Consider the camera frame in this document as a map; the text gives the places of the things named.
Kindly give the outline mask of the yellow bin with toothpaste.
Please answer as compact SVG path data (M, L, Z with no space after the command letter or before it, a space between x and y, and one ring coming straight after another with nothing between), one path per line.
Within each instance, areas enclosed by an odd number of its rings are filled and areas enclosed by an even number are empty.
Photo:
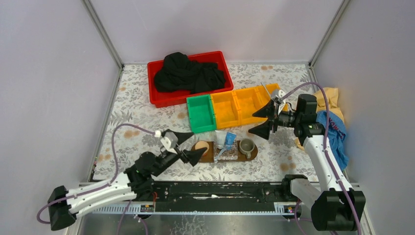
M262 101L258 96L258 89L255 87L238 89L234 91L236 103L240 110L241 124L248 125L264 122L265 118L253 117L253 113L262 107Z

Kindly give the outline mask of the blue toothpaste tube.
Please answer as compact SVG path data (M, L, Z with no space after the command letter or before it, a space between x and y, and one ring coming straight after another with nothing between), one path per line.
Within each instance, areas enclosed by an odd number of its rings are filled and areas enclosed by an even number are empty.
M236 139L236 134L227 132L226 137L225 137L225 142L224 142L224 148L231 149L235 139Z

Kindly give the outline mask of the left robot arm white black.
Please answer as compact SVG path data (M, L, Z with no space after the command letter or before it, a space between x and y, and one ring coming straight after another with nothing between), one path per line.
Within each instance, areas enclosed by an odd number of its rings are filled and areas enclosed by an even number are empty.
M187 150L180 147L192 136L192 132L156 131L155 137L162 143L159 155L143 152L131 167L109 180L75 189L56 187L47 201L50 229L58 231L67 228L78 218L112 203L148 200L154 192L154 177L177 160L195 166L201 159L205 149Z

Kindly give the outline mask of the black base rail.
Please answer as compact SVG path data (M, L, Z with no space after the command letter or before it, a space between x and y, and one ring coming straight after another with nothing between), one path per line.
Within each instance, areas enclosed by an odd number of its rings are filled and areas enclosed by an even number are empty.
M147 198L156 212L272 212L295 205L281 182L156 181Z

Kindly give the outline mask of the white toothpaste tube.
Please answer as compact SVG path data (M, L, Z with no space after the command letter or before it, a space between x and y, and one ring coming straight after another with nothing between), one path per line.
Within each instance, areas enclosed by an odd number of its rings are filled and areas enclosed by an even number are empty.
M226 131L215 130L215 134L216 134L217 148L218 149L223 149L225 147L227 132Z

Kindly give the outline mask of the yellow cloth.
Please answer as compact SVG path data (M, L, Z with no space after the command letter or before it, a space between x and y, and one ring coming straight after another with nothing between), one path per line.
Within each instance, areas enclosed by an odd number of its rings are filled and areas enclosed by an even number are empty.
M324 88L324 92L327 97L329 111L332 111L334 114L340 117L345 124L344 115L340 107L338 106L339 89L326 87ZM316 93L314 93L314 96L317 98L317 103L318 103L317 108L316 108L317 113L320 111L326 111L325 101L324 101L322 92L317 91ZM304 150L298 138L295 139L295 144L297 145L299 149Z

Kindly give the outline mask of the red plastic bin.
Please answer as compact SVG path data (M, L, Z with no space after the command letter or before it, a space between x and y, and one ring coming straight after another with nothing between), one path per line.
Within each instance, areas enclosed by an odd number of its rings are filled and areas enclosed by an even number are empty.
M188 97L234 88L221 51L175 52L147 64L150 102L157 108L186 103Z

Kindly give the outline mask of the orange cup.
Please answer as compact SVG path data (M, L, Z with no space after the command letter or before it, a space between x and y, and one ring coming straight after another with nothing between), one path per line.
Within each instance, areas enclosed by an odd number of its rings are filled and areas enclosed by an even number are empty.
M205 156L208 153L209 149L210 149L209 143L207 141L198 141L194 145L195 150L199 150L199 149L203 149L203 148L205 148L205 151L203 153L203 156Z

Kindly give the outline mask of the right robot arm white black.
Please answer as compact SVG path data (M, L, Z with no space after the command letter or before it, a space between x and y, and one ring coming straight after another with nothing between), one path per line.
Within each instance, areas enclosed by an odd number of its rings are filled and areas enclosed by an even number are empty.
M312 161L320 189L303 175L286 175L280 189L281 197L288 202L302 201L310 209L312 223L318 231L361 234L360 219L366 198L362 191L353 188L337 165L325 136L326 128L317 122L317 104L315 96L301 94L294 111L283 111L283 103L274 95L253 113L253 117L266 118L266 121L251 128L249 133L267 140L278 127L292 127Z

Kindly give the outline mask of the clear textured glass holder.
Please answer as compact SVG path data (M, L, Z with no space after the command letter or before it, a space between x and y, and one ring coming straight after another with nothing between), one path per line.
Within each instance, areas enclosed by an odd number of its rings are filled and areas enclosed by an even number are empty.
M214 142L213 145L213 161L214 162L229 162L238 159L238 145L218 145Z

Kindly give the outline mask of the green plastic bin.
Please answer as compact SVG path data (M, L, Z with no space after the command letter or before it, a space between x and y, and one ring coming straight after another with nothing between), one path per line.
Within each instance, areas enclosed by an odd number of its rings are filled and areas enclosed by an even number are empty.
M192 132L216 130L216 118L209 94L188 97L186 103Z

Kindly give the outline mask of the blue cloth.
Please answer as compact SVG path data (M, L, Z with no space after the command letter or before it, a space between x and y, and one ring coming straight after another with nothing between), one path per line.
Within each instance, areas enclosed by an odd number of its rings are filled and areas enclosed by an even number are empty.
M328 139L332 153L341 170L345 170L349 157L345 153L344 141L346 140L346 126L342 119L330 111L329 114Z

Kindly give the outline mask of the black cloth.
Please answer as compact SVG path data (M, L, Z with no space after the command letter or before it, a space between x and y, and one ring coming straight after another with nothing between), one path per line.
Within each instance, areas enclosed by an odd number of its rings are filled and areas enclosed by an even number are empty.
M225 87L224 72L213 62L190 60L175 52L165 56L163 66L154 76L158 92L189 91L191 94L210 92Z

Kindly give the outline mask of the grey cup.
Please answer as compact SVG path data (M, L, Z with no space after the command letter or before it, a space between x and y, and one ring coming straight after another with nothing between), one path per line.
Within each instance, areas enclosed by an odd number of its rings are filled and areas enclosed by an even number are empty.
M239 151L245 155L247 159L250 159L252 152L254 151L255 143L249 138L242 139L239 142Z

